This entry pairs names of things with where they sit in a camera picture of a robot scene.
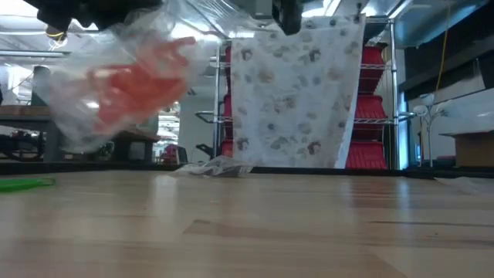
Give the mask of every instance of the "patterned fabric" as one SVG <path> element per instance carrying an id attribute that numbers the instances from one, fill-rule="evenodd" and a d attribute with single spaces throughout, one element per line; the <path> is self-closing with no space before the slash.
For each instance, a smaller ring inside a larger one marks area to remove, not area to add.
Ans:
<path id="1" fill-rule="evenodd" d="M 258 166 L 344 168 L 365 18 L 303 22 L 296 35 L 232 43 L 234 158 Z"/>

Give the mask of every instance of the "plastic bag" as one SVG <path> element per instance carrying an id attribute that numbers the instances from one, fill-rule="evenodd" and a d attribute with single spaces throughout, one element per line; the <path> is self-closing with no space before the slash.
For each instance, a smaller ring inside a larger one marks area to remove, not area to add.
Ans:
<path id="1" fill-rule="evenodd" d="M 251 22 L 222 0 L 167 1 L 146 12 L 114 26 L 114 40 L 73 53 L 53 70 L 40 96 L 68 139 L 66 150 L 94 150 L 175 102 L 205 71 L 218 37 Z"/>
<path id="2" fill-rule="evenodd" d="M 208 177 L 236 178 L 248 174 L 252 166 L 233 158 L 219 156 L 204 165 L 187 164 L 174 172 L 174 175 L 194 175 Z"/>

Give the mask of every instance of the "metal rod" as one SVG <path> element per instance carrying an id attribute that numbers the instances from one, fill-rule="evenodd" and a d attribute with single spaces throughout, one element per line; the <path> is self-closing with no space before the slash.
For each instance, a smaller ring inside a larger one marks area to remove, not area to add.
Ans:
<path id="1" fill-rule="evenodd" d="M 432 133 L 432 121 L 427 126 L 427 135 L 428 135 L 428 149 L 429 149 L 429 167 L 432 168 L 434 163 L 432 162 L 432 144 L 431 144 L 431 133 Z"/>
<path id="2" fill-rule="evenodd" d="M 396 66 L 396 35 L 394 32 L 394 19 L 390 19 L 391 30 L 391 75 L 393 84 L 393 121 L 394 144 L 391 153 L 394 154 L 393 169 L 400 170 L 400 135 L 398 129 L 398 75 Z"/>
<path id="3" fill-rule="evenodd" d="M 65 58 L 68 55 L 70 52 L 0 49 L 0 56 L 7 57 Z"/>
<path id="4" fill-rule="evenodd" d="M 424 140 L 422 139 L 424 137 L 424 127 L 423 124 L 424 121 L 422 120 L 422 117 L 420 117 L 420 137 L 419 137 L 419 145 L 420 145 L 420 164 L 419 167 L 422 167 L 424 164 Z"/>
<path id="5" fill-rule="evenodd" d="M 219 148 L 219 134 L 220 134 L 220 123 L 218 120 L 219 117 L 219 90 L 220 90 L 220 76 L 221 76 L 221 68 L 220 68 L 220 55 L 222 54 L 222 44 L 219 43 L 216 48 L 216 80 L 215 80 L 215 110 L 213 113 L 213 121 L 215 122 L 215 134 L 213 137 L 213 158 L 218 156 L 218 148 Z"/>

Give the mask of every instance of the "wire shelf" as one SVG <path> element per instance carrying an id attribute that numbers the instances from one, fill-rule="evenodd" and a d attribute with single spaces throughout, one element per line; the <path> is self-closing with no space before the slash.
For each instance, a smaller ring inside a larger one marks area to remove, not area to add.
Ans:
<path id="1" fill-rule="evenodd" d="M 355 119 L 355 124 L 394 124 L 392 119 Z"/>
<path id="2" fill-rule="evenodd" d="M 219 123 L 232 122 L 232 117 L 218 117 Z M 394 121 L 392 119 L 355 119 L 355 124 L 389 124 L 393 125 Z"/>
<path id="3" fill-rule="evenodd" d="M 216 69 L 216 63 L 209 63 L 209 66 Z M 221 69 L 229 68 L 230 63 L 220 62 L 219 67 Z M 390 68 L 391 68 L 391 65 L 374 65 L 374 64 L 361 64 L 360 65 L 361 70 L 389 70 Z"/>

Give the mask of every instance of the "table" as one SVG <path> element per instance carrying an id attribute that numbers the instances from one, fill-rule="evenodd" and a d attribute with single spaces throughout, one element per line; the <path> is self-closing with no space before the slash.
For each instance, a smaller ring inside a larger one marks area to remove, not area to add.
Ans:
<path id="1" fill-rule="evenodd" d="M 0 107 L 0 125 L 26 129 L 31 131 L 46 132 L 46 149 L 43 155 L 45 162 L 62 161 L 65 153 L 60 150 L 63 136 L 58 127 L 53 123 L 48 107 L 9 105 Z M 114 139 L 115 161 L 128 160 L 130 144 L 132 142 L 144 142 L 144 161 L 153 162 L 153 143 L 160 137 L 156 134 L 147 134 L 136 127 L 128 127 L 119 133 Z"/>
<path id="2" fill-rule="evenodd" d="M 5 277 L 492 277 L 492 194 L 406 178 L 53 175 L 0 195 Z"/>

